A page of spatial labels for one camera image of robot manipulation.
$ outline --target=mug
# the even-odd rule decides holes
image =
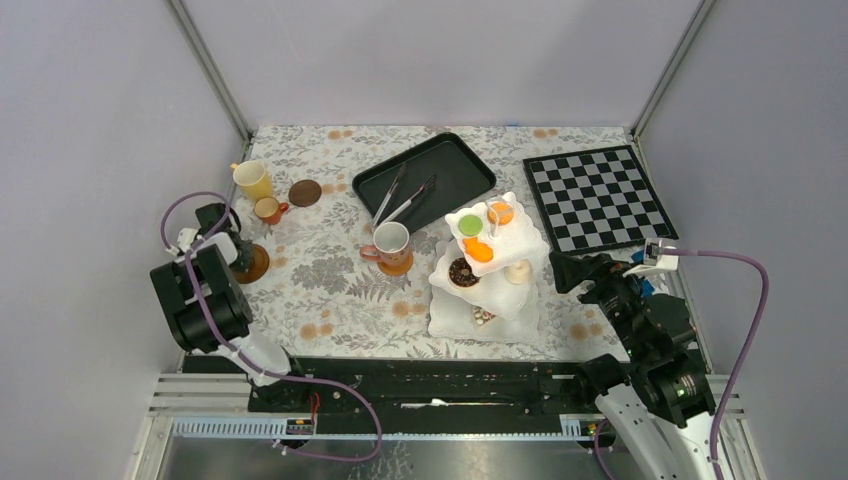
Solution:
[[[240,164],[232,164],[233,181],[241,187],[247,198],[258,202],[267,197],[274,196],[274,187],[271,186],[271,176],[265,170],[265,166],[256,160]]]
[[[412,249],[409,248],[409,230],[397,222],[381,223],[374,230],[374,244],[359,249],[359,256],[377,262],[386,275],[400,276],[412,268]]]
[[[268,225],[280,223],[280,218],[289,209],[288,203],[280,203],[276,198],[263,198],[253,206],[253,213]]]

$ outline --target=chessboard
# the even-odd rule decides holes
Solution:
[[[551,247],[581,254],[677,239],[629,145],[524,160]]]

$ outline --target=table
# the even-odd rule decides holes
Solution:
[[[550,265],[539,282],[538,344],[431,337],[427,277],[436,242],[450,238],[443,220],[412,235],[415,264],[403,277],[387,277],[359,258],[359,247],[371,243],[371,216],[351,189],[353,177],[445,131],[462,137],[496,174],[497,186],[481,199],[515,192],[540,230],[521,161],[627,143],[622,128],[262,127],[249,158],[272,174],[280,201],[303,179],[321,184],[323,195],[311,207],[292,207],[273,227],[260,222],[252,203],[237,195],[242,236],[265,247],[271,257],[265,276],[242,286],[255,324],[292,355],[583,361],[611,353],[626,360],[600,311],[577,301],[582,287],[568,295],[556,293]],[[627,259],[631,251],[612,253]],[[652,281],[657,291],[667,292],[663,279]]]

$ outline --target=chocolate donut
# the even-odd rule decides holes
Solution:
[[[465,257],[459,257],[451,263],[448,277],[458,287],[470,287],[480,281],[480,278],[475,277],[471,272],[471,265],[468,264]]]

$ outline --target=white plate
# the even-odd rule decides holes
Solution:
[[[531,285],[535,282],[536,271],[533,271],[533,279],[521,285],[510,283],[503,271],[498,270],[481,277],[476,285],[459,287],[451,282],[448,272],[451,263],[457,258],[462,258],[462,256],[462,250],[459,249],[456,240],[452,240],[445,253],[438,257],[436,271],[430,275],[430,284],[499,317],[515,318],[518,316],[524,304],[527,303]]]
[[[446,249],[447,243],[439,242],[436,245],[437,255],[443,256]],[[531,282],[529,297],[535,299],[538,296],[536,284]],[[537,303],[526,302],[513,319],[495,317],[483,325],[477,325],[471,304],[434,286],[433,300],[430,302],[430,325],[427,330],[434,337],[455,340],[535,344],[539,341]]]

